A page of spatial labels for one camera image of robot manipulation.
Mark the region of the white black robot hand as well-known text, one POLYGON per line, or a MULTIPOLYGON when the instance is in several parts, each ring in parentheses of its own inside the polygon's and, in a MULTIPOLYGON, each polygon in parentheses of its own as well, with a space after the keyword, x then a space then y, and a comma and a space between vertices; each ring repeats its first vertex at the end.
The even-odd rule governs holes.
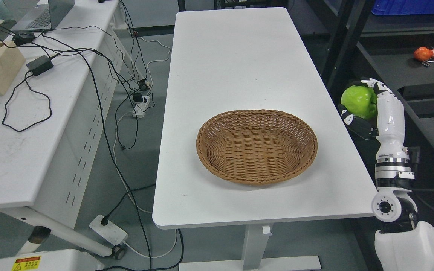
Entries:
POLYGON ((402 102, 381 81, 373 78, 363 78, 354 83, 356 86, 367 86, 375 91, 377 96, 377 116, 363 119, 350 113, 341 103, 338 105, 339 114, 348 129, 363 139, 375 137, 380 147, 376 154, 378 162, 406 161, 410 157, 404 147, 405 119, 402 102))

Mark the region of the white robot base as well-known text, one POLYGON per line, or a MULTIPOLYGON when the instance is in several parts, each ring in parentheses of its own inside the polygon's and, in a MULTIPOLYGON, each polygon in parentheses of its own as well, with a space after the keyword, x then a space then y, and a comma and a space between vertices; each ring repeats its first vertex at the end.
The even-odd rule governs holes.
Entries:
POLYGON ((96 271, 105 266, 75 249, 42 251, 0 259, 0 271, 96 271))

